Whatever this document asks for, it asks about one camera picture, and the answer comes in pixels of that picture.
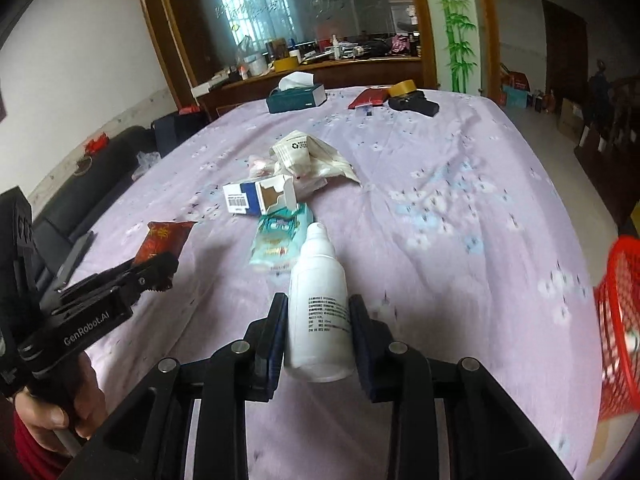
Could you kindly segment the left hand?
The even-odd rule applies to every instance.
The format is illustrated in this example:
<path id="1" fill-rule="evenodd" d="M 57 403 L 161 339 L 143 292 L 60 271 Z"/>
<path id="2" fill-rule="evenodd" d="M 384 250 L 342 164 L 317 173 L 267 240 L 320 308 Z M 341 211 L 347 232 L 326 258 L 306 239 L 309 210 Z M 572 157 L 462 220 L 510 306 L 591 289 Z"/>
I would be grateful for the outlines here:
<path id="1" fill-rule="evenodd" d="M 78 356 L 80 383 L 74 400 L 73 426 L 76 434 L 90 439 L 107 419 L 104 392 L 86 352 Z M 72 454 L 56 434 L 70 426 L 70 415 L 58 405 L 43 401 L 27 388 L 14 396 L 16 414 L 35 441 L 47 451 L 70 457 Z"/>

